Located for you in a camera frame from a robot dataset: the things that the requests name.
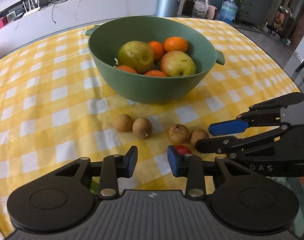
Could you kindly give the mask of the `green colander bowl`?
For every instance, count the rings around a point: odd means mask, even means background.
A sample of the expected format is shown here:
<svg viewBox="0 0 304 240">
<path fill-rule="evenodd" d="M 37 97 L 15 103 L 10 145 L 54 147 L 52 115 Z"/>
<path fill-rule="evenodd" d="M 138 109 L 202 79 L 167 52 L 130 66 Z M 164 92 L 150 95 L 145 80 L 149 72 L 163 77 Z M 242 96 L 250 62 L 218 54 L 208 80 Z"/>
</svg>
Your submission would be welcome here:
<svg viewBox="0 0 304 240">
<path fill-rule="evenodd" d="M 117 94 L 135 102 L 155 104 L 179 99 L 196 87 L 215 64 L 224 65 L 224 54 L 193 28 L 166 18 L 130 16 L 117 18 L 86 30 L 88 47 L 102 78 Z M 164 41 L 172 36 L 188 42 L 186 52 L 196 65 L 196 74 L 182 77 L 152 77 L 119 69 L 119 49 L 129 41 Z M 160 70 L 155 62 L 152 70 Z"/>
</svg>

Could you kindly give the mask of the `small white clock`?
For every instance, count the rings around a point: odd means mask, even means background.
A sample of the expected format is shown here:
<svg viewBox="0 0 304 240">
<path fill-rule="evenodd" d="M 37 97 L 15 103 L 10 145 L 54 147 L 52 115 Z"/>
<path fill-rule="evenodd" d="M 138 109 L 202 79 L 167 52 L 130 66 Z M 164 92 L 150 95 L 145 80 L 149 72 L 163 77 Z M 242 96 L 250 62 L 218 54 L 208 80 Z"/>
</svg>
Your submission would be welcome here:
<svg viewBox="0 0 304 240">
<path fill-rule="evenodd" d="M 6 19 L 7 19 L 8 22 L 14 21 L 15 18 L 16 18 L 16 12 L 15 11 L 12 11 L 12 12 L 10 12 L 6 15 Z"/>
</svg>

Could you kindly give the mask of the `red cherry tomato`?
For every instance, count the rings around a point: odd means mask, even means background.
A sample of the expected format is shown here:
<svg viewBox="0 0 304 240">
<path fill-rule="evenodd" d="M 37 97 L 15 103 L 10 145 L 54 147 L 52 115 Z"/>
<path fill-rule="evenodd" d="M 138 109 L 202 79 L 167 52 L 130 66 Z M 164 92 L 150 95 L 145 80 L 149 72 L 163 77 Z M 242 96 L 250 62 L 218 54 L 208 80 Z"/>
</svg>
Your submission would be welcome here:
<svg viewBox="0 0 304 240">
<path fill-rule="evenodd" d="M 175 149 L 180 155 L 192 154 L 191 150 L 185 145 L 176 145 Z"/>
</svg>

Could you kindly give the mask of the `pink stool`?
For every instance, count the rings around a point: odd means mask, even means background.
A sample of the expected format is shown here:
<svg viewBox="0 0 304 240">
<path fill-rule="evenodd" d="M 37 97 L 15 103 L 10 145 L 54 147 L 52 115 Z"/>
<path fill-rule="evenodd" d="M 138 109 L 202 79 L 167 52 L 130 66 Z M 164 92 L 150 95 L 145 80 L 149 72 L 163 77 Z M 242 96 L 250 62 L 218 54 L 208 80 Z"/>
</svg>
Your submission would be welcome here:
<svg viewBox="0 0 304 240">
<path fill-rule="evenodd" d="M 209 5 L 206 13 L 206 18 L 209 20 L 215 20 L 218 14 L 218 10 L 215 6 Z"/>
</svg>

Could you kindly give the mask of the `yellow-green pear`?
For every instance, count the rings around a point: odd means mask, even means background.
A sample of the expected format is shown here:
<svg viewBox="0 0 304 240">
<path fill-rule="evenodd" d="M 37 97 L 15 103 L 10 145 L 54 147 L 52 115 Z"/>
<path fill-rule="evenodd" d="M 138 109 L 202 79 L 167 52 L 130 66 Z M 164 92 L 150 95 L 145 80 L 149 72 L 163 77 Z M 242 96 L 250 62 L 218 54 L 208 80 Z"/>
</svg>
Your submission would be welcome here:
<svg viewBox="0 0 304 240">
<path fill-rule="evenodd" d="M 133 68 L 138 74 L 145 74 L 153 69 L 154 51 L 145 42 L 129 41 L 118 52 L 118 63 Z"/>
</svg>

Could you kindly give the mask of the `grey drawer cabinet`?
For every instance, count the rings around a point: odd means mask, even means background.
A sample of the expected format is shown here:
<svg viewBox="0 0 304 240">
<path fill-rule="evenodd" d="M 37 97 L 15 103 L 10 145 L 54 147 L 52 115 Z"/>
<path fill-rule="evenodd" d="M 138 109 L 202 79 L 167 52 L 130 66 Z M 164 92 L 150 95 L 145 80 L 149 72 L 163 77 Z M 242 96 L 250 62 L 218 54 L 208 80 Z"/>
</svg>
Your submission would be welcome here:
<svg viewBox="0 0 304 240">
<path fill-rule="evenodd" d="M 272 0 L 244 0 L 238 20 L 261 27 L 266 20 Z"/>
</svg>

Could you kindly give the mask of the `white plastic bag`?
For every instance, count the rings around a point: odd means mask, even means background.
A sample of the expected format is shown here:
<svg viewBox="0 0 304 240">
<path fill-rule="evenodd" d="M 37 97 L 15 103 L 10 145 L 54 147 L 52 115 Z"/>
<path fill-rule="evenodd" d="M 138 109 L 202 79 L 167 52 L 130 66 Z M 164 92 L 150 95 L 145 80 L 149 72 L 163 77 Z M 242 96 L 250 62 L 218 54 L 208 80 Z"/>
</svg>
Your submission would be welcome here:
<svg viewBox="0 0 304 240">
<path fill-rule="evenodd" d="M 209 8 L 208 0 L 203 1 L 195 1 L 192 14 L 193 16 L 197 16 L 200 18 L 205 18 L 207 11 Z"/>
</svg>

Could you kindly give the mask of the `red-yellow apple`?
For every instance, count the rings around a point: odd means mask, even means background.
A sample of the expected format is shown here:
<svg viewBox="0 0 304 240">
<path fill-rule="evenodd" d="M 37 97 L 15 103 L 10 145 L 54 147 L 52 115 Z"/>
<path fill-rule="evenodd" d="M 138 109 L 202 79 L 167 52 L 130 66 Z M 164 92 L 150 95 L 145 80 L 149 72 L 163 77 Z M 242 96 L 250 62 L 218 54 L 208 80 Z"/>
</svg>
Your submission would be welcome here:
<svg viewBox="0 0 304 240">
<path fill-rule="evenodd" d="M 174 50 L 161 58 L 160 70 L 169 77 L 191 76 L 196 74 L 196 65 L 189 55 Z"/>
</svg>

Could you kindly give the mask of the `yellow checkered tablecloth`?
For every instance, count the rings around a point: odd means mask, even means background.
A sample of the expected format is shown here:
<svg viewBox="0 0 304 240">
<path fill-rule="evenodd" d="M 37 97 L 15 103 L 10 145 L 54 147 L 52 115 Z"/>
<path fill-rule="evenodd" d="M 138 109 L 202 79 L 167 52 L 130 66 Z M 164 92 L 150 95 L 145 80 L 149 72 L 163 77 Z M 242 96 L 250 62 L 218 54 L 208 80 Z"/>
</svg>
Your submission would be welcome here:
<svg viewBox="0 0 304 240">
<path fill-rule="evenodd" d="M 138 163 L 121 189 L 184 189 L 166 158 L 173 124 L 207 129 L 248 107 L 298 90 L 283 69 L 255 43 L 225 23 L 179 18 L 223 52 L 185 97 L 165 105 L 144 105 L 113 91 L 99 74 L 87 46 L 86 28 L 45 38 L 0 60 L 0 239 L 13 229 L 8 196 L 79 157 L 100 161 L 138 147 Z M 149 139 L 113 127 L 121 114 L 147 118 Z"/>
</svg>

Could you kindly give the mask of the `blue water jug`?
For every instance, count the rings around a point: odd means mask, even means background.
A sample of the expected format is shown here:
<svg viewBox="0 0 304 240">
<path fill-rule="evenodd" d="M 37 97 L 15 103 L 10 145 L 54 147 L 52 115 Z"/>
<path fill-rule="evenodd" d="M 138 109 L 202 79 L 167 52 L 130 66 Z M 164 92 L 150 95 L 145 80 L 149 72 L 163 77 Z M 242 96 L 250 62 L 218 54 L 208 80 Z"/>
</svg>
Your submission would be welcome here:
<svg viewBox="0 0 304 240">
<path fill-rule="evenodd" d="M 232 24 L 232 22 L 236 18 L 237 10 L 238 6 L 235 0 L 224 1 L 221 5 L 221 9 L 218 14 L 218 19 L 228 24 Z"/>
</svg>

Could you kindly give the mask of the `white wifi router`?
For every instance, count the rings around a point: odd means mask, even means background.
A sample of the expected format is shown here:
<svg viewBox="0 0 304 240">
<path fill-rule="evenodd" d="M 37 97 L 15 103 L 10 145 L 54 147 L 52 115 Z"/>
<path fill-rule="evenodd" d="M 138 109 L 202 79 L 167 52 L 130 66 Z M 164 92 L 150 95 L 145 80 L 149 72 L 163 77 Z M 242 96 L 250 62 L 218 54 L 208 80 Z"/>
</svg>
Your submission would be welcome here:
<svg viewBox="0 0 304 240">
<path fill-rule="evenodd" d="M 36 13 L 41 9 L 40 0 L 25 0 L 23 2 L 23 8 L 25 11 L 23 17 Z"/>
</svg>

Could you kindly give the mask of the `orange mandarin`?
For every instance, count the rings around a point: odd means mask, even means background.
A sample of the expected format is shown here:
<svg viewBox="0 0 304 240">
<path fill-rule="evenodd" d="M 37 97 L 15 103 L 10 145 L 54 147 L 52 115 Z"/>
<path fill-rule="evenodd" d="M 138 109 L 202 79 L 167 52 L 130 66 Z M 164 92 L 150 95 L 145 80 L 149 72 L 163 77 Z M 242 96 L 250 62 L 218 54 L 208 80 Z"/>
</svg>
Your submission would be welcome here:
<svg viewBox="0 0 304 240">
<path fill-rule="evenodd" d="M 166 52 L 178 50 L 186 53 L 188 50 L 188 42 L 184 38 L 178 36 L 167 38 L 163 45 Z"/>
<path fill-rule="evenodd" d="M 126 66 L 126 65 L 121 65 L 121 66 L 117 66 L 116 69 L 128 72 L 128 73 L 132 73 L 132 74 L 137 74 L 136 70 L 133 69 L 132 67 Z"/>
<path fill-rule="evenodd" d="M 159 41 L 150 41 L 149 46 L 154 51 L 154 61 L 160 62 L 161 58 L 166 53 L 164 49 L 164 45 Z"/>
<path fill-rule="evenodd" d="M 161 72 L 160 70 L 150 70 L 144 74 L 145 76 L 152 77 L 167 77 L 166 73 Z"/>
</svg>

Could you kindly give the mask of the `grey metal trash can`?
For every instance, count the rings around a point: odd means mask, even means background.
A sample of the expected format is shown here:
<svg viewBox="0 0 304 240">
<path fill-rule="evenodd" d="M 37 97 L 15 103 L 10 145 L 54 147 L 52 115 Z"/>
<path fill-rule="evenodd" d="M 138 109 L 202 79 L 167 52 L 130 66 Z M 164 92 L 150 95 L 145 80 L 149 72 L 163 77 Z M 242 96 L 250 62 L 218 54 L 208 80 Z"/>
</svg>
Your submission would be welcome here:
<svg viewBox="0 0 304 240">
<path fill-rule="evenodd" d="M 158 0 L 156 17 L 176 17 L 179 11 L 181 0 Z"/>
</svg>

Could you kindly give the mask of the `green cucumber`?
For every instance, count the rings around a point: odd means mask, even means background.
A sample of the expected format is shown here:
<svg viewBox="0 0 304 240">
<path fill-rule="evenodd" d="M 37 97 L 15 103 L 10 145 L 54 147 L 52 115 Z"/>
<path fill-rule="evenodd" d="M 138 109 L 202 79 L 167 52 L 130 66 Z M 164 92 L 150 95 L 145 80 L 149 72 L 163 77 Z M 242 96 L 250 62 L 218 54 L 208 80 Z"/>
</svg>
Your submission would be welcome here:
<svg viewBox="0 0 304 240">
<path fill-rule="evenodd" d="M 90 191 L 93 194 L 98 194 L 99 191 L 99 183 L 96 182 L 95 180 L 92 181 Z"/>
</svg>

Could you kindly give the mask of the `brown longan left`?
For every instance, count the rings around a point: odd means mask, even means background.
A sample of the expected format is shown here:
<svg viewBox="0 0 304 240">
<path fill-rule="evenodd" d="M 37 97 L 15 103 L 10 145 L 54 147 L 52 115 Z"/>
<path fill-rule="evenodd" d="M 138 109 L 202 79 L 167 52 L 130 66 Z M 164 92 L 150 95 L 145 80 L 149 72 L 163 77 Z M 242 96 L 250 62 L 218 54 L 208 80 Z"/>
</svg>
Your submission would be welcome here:
<svg viewBox="0 0 304 240">
<path fill-rule="evenodd" d="M 113 127 L 119 132 L 129 132 L 132 130 L 133 119 L 127 114 L 117 116 L 113 122 Z"/>
</svg>

